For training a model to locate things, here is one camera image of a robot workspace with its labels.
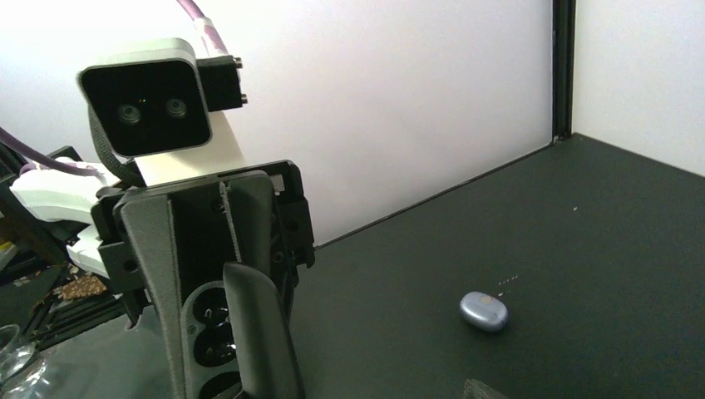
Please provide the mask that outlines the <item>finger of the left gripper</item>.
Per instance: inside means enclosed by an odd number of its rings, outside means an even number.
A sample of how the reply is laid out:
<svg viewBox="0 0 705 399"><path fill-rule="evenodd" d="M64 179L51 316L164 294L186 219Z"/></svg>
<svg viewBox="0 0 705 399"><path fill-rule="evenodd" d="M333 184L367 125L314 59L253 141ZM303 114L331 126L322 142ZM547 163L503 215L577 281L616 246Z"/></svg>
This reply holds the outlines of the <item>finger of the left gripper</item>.
<svg viewBox="0 0 705 399"><path fill-rule="evenodd" d="M182 209L168 194L130 190L115 207L160 320L175 398L188 396L181 325L183 287L180 245L188 234Z"/></svg>
<svg viewBox="0 0 705 399"><path fill-rule="evenodd" d="M304 398L288 319L271 279L268 181L219 186L236 259L223 267L224 290L241 376L242 398Z"/></svg>

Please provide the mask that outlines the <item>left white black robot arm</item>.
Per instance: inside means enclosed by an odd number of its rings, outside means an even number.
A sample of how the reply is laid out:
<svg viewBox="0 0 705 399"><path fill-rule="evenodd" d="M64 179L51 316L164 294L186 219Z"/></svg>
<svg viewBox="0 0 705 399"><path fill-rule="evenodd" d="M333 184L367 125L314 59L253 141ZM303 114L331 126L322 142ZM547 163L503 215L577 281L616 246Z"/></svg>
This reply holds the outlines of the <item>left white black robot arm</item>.
<svg viewBox="0 0 705 399"><path fill-rule="evenodd" d="M293 162L141 188L37 167L9 190L35 219L83 224L75 262L104 268L132 320L154 306L174 397L304 397L288 324L315 254Z"/></svg>

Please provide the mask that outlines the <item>lilac earbud charging case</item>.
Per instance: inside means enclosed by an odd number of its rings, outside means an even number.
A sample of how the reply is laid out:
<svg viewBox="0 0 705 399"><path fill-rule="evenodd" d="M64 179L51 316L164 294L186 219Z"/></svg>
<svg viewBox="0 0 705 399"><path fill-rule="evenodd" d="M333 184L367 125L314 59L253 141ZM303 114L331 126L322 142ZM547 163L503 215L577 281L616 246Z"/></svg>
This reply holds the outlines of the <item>lilac earbud charging case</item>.
<svg viewBox="0 0 705 399"><path fill-rule="evenodd" d="M509 320L508 308L495 297L482 292L470 292L459 302L461 316L473 327L488 333L505 328Z"/></svg>

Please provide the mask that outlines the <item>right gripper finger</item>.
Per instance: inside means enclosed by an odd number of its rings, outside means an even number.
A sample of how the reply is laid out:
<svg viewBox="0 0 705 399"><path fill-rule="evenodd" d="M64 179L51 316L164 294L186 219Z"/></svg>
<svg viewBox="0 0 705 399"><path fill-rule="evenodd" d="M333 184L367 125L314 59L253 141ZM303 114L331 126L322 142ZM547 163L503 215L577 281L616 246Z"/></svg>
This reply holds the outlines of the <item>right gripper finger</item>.
<svg viewBox="0 0 705 399"><path fill-rule="evenodd" d="M508 399L507 396L476 379L465 380L462 399Z"/></svg>

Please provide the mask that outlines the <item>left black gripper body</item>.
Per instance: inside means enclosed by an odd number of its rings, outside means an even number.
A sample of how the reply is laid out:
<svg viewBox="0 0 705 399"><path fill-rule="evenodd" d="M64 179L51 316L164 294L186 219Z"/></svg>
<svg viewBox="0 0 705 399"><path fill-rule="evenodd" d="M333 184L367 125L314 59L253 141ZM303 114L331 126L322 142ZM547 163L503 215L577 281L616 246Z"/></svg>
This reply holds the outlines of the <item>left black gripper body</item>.
<svg viewBox="0 0 705 399"><path fill-rule="evenodd" d="M148 303L147 282L136 258L137 248L155 247L163 240L175 251L180 285L177 297L185 299L200 285L220 279L224 263L235 261L235 256L244 254L246 245L253 243L251 235L261 225L247 215L249 207L242 200L230 200L234 210L228 212L219 186L254 172L267 174L273 183L266 254L283 308L286 313L291 312L298 266L312 267L315 262L314 238L301 171L292 161L281 160L150 188L128 189L119 184L99 191L98 202L91 207L101 240L98 250L111 289L123 296L132 323L137 323ZM137 239L129 238L122 210L137 200L156 196L165 197L170 206L167 225L158 226L154 212L141 210L136 220L144 222L148 230Z"/></svg>

